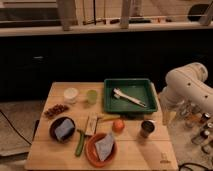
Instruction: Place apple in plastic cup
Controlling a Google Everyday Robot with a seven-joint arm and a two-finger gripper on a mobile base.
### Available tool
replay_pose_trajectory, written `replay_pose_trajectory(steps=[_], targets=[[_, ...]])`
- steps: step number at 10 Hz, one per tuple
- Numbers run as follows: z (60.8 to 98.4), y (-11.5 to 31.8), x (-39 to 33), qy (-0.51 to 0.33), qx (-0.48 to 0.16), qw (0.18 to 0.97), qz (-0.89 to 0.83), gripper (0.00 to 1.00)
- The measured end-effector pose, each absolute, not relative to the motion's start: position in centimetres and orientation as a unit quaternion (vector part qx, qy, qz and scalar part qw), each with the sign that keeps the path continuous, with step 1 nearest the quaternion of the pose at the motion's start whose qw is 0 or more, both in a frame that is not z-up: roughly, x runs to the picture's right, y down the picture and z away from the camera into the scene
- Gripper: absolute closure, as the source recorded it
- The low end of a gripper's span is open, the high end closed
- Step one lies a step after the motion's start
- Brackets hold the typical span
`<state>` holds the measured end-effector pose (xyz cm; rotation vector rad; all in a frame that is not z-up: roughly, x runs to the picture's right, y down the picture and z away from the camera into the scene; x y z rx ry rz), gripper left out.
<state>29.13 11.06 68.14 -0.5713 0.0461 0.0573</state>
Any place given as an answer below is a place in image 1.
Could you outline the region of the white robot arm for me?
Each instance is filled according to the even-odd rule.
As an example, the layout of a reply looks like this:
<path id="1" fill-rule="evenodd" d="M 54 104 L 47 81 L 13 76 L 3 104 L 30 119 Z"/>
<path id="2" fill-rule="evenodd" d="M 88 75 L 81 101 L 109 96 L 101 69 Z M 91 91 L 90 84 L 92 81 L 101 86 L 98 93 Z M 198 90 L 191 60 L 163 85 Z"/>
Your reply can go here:
<path id="1" fill-rule="evenodd" d="M 170 112 L 185 101 L 213 114 L 213 88 L 205 84 L 207 78 L 208 70 L 199 62 L 172 69 L 166 74 L 166 86 L 159 94 L 164 125 L 169 123 Z"/>

